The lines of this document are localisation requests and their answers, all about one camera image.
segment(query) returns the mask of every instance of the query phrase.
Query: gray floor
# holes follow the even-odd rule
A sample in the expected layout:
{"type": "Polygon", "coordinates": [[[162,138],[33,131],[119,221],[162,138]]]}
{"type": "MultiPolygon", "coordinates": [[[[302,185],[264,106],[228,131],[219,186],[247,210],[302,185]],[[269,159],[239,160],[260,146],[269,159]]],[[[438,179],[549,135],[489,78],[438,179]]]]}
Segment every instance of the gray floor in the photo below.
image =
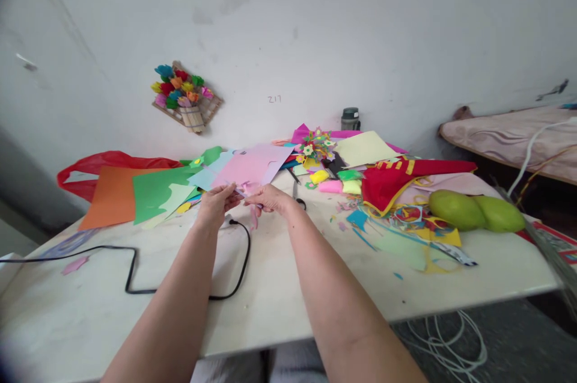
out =
{"type": "MultiPolygon", "coordinates": [[[[577,382],[577,339],[566,334],[526,300],[517,300],[467,311],[483,335],[489,358],[474,376],[482,383],[577,382]]],[[[457,314],[441,317],[447,337],[460,327],[457,314]]],[[[413,327],[426,333],[423,320],[413,327]]],[[[402,337],[418,343],[404,324],[395,325],[402,337]]],[[[458,382],[432,356],[407,346],[430,383],[458,382]]],[[[477,336],[467,329],[455,350],[467,359],[479,352],[477,336]]],[[[460,376],[468,381],[465,375],[460,376]]]]}

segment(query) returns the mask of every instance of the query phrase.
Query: orange paper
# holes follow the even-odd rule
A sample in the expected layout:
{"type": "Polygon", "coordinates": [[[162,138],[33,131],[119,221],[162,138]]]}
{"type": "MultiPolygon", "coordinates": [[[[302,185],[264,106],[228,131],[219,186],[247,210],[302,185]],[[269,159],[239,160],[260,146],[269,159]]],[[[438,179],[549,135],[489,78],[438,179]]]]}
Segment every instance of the orange paper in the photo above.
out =
{"type": "Polygon", "coordinates": [[[132,178],[165,169],[135,170],[132,168],[102,167],[92,204],[78,231],[134,221],[136,203],[132,178]]]}

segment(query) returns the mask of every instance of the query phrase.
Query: hand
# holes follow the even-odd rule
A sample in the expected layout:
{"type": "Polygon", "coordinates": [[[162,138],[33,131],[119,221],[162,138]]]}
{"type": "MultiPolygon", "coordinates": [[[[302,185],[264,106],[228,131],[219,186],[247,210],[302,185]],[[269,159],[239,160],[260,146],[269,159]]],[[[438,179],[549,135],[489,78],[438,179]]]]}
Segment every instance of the hand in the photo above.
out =
{"type": "Polygon", "coordinates": [[[212,191],[206,192],[201,199],[197,219],[213,227],[220,228],[224,222],[224,214],[238,206],[243,198],[235,189],[236,184],[231,183],[228,186],[218,186],[212,191]]]}
{"type": "Polygon", "coordinates": [[[259,188],[253,195],[245,200],[245,206],[248,206],[249,204],[263,205],[262,210],[258,206],[255,206],[254,208],[259,217],[263,211],[267,213],[278,212],[284,216],[291,206],[294,204],[298,206],[297,202],[289,195],[285,194],[273,185],[265,185],[262,188],[259,188]]]}

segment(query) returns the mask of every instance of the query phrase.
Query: wall hanging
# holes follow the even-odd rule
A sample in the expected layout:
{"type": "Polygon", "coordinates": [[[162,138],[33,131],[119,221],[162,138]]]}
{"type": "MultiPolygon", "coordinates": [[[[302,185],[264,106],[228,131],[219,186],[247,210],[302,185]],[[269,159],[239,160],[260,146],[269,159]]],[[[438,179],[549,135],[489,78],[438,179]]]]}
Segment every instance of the wall hanging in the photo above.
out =
{"type": "Polygon", "coordinates": [[[152,103],[156,109],[176,120],[189,132],[202,133],[222,99],[204,85],[204,80],[187,72],[179,61],[172,66],[162,64],[154,70],[162,82],[150,86],[156,93],[152,103]]]}

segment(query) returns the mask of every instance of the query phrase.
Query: marble tabletop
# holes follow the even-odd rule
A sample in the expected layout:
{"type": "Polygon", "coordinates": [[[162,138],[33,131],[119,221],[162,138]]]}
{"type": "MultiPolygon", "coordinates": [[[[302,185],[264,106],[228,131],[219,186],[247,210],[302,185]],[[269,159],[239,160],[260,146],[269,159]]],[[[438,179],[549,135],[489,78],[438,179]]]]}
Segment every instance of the marble tabletop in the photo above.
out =
{"type": "MultiPolygon", "coordinates": [[[[274,185],[291,193],[293,179],[283,171],[274,185]]],[[[537,249],[515,234],[486,230],[462,234],[463,249],[479,263],[450,274],[425,275],[393,254],[376,253],[337,222],[343,195],[299,187],[299,197],[319,230],[347,263],[389,322],[475,307],[547,292],[558,281],[537,249]]],[[[167,273],[196,215],[192,209],[152,230],[131,223],[101,229],[78,250],[111,244],[139,248],[133,289],[157,287],[167,273]]],[[[237,207],[234,219],[252,226],[250,212],[237,207]]],[[[80,221],[37,249],[37,256],[70,237],[80,221]]],[[[230,299],[211,302],[201,354],[229,355],[312,336],[289,236],[277,214],[263,215],[252,231],[245,279],[230,299]]],[[[214,295],[230,293],[246,253],[240,226],[219,232],[214,295]]],[[[77,272],[61,271],[73,260],[23,265],[9,285],[2,307],[2,356],[19,381],[98,380],[150,301],[128,295],[124,284],[130,251],[97,250],[77,272]]]]}

